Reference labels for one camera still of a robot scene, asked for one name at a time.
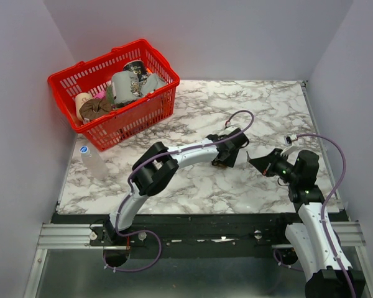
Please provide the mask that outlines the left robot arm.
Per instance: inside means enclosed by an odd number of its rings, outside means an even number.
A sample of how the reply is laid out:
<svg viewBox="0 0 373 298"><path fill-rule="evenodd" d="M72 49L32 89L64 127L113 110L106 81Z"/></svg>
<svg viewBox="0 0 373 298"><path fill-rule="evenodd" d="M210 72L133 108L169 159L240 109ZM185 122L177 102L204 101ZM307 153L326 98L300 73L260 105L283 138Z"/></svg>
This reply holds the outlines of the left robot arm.
<svg viewBox="0 0 373 298"><path fill-rule="evenodd" d="M119 245L125 237L139 234L126 230L146 200L162 192L178 170L197 163L232 168L239 150L248 144L249 139L241 129L227 135L211 134L198 143L180 147L167 147L162 142L153 144L133 165L127 179L130 190L117 211L109 216L104 238L112 245Z"/></svg>

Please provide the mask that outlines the small key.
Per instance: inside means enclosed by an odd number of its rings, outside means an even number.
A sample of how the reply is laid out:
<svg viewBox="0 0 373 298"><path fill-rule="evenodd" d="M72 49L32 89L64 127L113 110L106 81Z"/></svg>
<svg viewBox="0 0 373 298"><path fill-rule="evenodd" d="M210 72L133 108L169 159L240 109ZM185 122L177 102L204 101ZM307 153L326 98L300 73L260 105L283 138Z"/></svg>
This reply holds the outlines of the small key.
<svg viewBox="0 0 373 298"><path fill-rule="evenodd" d="M247 155L246 162L249 163L249 161L250 161L251 158L250 158L250 155L249 155L248 151L246 151L246 155Z"/></svg>

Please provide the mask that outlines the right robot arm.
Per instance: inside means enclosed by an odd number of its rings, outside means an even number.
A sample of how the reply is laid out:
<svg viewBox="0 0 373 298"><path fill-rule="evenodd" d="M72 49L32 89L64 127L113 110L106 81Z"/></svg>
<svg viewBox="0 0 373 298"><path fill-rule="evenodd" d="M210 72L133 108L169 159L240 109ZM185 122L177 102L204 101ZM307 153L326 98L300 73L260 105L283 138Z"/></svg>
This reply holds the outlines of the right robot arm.
<svg viewBox="0 0 373 298"><path fill-rule="evenodd" d="M361 297L366 280L353 269L331 225L325 199L316 184L319 156L309 150L298 153L294 164L282 149L248 162L266 177L277 176L288 186L288 196L299 223L282 222L274 227L280 243L293 246L305 274L306 297Z"/></svg>

